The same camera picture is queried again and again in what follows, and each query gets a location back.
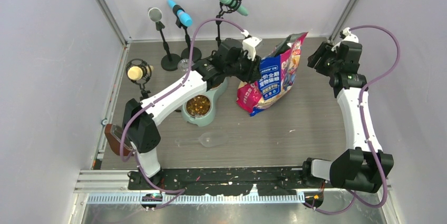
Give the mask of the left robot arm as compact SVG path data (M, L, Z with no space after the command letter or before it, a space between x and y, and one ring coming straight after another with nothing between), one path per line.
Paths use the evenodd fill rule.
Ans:
M236 77L253 83L260 79L260 56L257 47L262 40L250 36L242 41L225 39L213 54L197 61L183 77L156 95L143 101L131 99L125 105L123 137L135 149L141 170L141 182L156 189L162 181L156 147L161 141L158 126L175 109L197 95L215 89L226 78Z

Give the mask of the clear plastic scoop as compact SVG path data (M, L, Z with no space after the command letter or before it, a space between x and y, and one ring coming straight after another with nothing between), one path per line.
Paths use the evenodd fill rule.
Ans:
M177 139L175 143L177 146L183 146L187 144L200 143L205 148L217 147L228 142L228 136L218 132L205 132L198 138L194 139Z

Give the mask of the colourful cat food bag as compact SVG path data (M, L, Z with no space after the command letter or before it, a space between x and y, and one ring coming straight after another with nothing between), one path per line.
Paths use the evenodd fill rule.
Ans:
M250 116L271 107L292 88L307 34L290 34L261 59L259 80L240 82L236 103Z

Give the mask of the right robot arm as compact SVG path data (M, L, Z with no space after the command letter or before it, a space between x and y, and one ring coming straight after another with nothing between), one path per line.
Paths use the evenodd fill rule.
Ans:
M334 161L308 158L301 181L307 187L329 182L335 188L376 193L394 166L393 156L383 152L369 113L366 76L359 74L362 45L342 41L338 46L322 42L308 58L308 67L329 77L342 111L346 150Z

